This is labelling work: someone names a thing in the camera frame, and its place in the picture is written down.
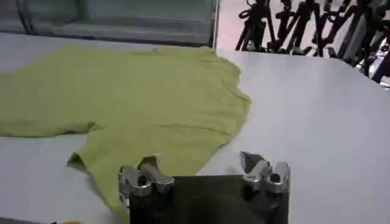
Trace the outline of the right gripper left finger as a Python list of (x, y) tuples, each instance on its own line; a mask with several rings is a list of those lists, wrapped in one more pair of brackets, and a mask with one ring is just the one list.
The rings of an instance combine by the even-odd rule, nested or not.
[(156, 190), (168, 193), (174, 185), (174, 177), (165, 175), (159, 169), (160, 155), (146, 156), (136, 166), (121, 166), (118, 172), (120, 201), (130, 207), (130, 199), (148, 197)]

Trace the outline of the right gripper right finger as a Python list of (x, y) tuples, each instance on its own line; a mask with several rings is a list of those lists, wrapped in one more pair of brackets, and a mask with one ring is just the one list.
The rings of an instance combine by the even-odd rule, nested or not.
[(284, 194), (290, 190), (290, 168), (287, 162), (280, 161), (272, 166), (261, 155), (241, 151), (241, 167), (244, 171), (243, 181), (253, 191), (266, 189), (273, 194)]

